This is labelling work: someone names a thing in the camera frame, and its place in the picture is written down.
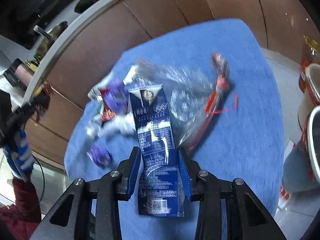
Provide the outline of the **blue white gloved hand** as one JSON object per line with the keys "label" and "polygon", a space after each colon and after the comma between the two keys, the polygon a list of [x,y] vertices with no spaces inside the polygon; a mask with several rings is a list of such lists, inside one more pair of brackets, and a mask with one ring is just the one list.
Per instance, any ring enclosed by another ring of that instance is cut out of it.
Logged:
{"label": "blue white gloved hand", "polygon": [[12,175],[24,182],[30,180],[34,168],[34,157],[29,147],[26,132],[19,129],[9,140],[9,145],[4,145],[3,153],[10,166]]}

